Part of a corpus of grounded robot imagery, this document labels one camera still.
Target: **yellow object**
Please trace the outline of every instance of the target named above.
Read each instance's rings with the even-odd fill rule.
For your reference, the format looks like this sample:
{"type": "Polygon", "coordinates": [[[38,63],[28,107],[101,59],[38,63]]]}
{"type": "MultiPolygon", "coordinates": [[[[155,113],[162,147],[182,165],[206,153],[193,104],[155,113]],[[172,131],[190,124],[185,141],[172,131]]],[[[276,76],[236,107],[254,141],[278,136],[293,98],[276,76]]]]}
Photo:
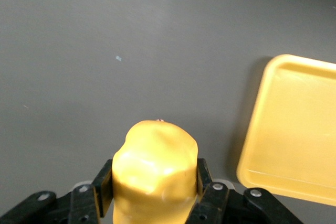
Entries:
{"type": "Polygon", "coordinates": [[[336,64],[293,55],[268,63],[237,176],[246,187],[336,206],[336,64]]]}
{"type": "Polygon", "coordinates": [[[112,162],[114,224],[184,224],[196,199],[197,143],[163,121],[142,121],[112,162]]]}

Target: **metal bolt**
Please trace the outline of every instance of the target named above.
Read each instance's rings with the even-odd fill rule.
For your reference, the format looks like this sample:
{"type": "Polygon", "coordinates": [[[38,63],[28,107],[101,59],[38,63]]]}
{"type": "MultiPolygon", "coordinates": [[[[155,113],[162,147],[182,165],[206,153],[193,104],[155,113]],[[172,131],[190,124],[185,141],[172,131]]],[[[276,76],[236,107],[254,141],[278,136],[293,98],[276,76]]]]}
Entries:
{"type": "Polygon", "coordinates": [[[49,194],[41,194],[40,197],[37,198],[38,201],[42,201],[49,198],[49,194]]]}
{"type": "Polygon", "coordinates": [[[81,188],[78,189],[78,191],[79,191],[80,193],[84,193],[84,192],[87,191],[87,190],[88,190],[88,187],[87,187],[87,186],[82,186],[81,188]]]}
{"type": "Polygon", "coordinates": [[[262,195],[261,192],[259,190],[257,190],[257,189],[251,190],[250,193],[254,197],[260,197],[262,195]]]}
{"type": "Polygon", "coordinates": [[[223,189],[223,185],[221,184],[213,184],[212,185],[212,188],[214,188],[215,190],[222,190],[223,189]]]}
{"type": "Polygon", "coordinates": [[[80,222],[86,222],[89,220],[89,216],[88,215],[84,215],[83,217],[79,218],[80,222]]]}
{"type": "Polygon", "coordinates": [[[206,220],[208,218],[205,214],[200,214],[198,217],[200,220],[206,220]]]}

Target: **yellow foam block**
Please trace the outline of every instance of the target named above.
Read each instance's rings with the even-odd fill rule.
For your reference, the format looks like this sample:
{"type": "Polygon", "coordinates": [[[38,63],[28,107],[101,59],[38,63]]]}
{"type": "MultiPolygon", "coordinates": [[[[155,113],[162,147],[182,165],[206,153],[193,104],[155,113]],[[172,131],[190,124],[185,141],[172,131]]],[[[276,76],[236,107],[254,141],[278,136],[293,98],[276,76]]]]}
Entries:
{"type": "Polygon", "coordinates": [[[196,199],[197,152],[174,124],[133,126],[113,158],[113,223],[184,224],[196,199]]]}

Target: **yellow tray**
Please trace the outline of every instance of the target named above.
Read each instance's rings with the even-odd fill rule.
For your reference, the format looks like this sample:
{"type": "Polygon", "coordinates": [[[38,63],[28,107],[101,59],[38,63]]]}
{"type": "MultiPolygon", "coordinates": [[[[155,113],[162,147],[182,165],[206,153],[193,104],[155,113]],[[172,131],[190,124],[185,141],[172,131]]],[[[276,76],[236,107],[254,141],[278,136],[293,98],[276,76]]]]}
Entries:
{"type": "Polygon", "coordinates": [[[241,154],[244,186],[336,206],[336,64],[272,59],[241,154]]]}

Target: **gray surface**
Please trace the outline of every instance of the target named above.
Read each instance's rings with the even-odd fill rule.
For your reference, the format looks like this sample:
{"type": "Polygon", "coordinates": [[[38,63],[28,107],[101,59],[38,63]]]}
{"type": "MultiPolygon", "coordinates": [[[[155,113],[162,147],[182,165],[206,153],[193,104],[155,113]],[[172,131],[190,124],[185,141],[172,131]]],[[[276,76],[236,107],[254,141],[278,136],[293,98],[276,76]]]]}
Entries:
{"type": "MultiPolygon", "coordinates": [[[[187,130],[213,176],[241,191],[265,63],[336,62],[335,31],[336,0],[0,0],[0,215],[94,178],[144,119],[187,130]]],[[[306,224],[336,219],[279,199],[306,224]]]]}

